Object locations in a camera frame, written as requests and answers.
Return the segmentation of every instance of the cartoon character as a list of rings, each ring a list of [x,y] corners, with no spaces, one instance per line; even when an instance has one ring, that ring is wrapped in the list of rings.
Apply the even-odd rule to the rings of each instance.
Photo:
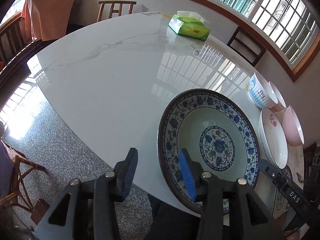
[[[250,81],[250,89],[253,89],[255,85],[256,85],[256,78],[253,78],[253,79]]]

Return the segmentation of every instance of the green tissue package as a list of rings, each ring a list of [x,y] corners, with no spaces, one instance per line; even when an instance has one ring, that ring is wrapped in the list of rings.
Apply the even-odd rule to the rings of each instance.
[[[210,30],[204,26],[204,22],[207,21],[196,12],[177,11],[177,14],[172,16],[169,26],[179,35],[205,41]]]

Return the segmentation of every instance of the white marble table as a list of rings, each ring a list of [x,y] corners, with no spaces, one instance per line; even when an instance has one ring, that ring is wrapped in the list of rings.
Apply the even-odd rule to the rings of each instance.
[[[203,42],[176,35],[169,20],[140,13],[89,25],[39,52],[40,64],[31,71],[52,107],[96,155],[114,167],[130,147],[137,148],[133,182],[193,213],[173,195],[160,169],[157,132],[164,109],[182,91],[212,89],[238,104],[257,134],[261,109],[247,95],[251,65],[213,36]],[[289,148],[288,164],[298,183],[302,148]],[[272,183],[260,173],[255,189],[271,210]]]

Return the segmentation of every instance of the white bowl with red flower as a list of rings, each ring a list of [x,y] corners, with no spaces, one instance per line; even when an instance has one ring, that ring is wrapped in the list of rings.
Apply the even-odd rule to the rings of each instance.
[[[279,120],[268,108],[263,108],[261,111],[259,135],[269,162],[283,169],[288,160],[288,146]]]

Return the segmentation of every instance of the screw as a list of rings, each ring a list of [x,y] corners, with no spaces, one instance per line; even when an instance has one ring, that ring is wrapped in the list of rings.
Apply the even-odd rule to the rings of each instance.
[[[107,171],[106,174],[105,174],[105,176],[107,178],[112,178],[114,175],[115,175],[115,173],[113,171]]]
[[[79,179],[72,179],[72,180],[70,180],[70,184],[71,184],[72,186],[79,184],[79,182],[80,182]]]
[[[240,185],[245,185],[245,184],[247,184],[247,181],[245,179],[240,178],[240,179],[238,179],[238,183]]]
[[[204,171],[204,172],[202,172],[202,177],[204,177],[204,178],[210,178],[210,177],[211,177],[211,173],[208,172],[208,171]]]

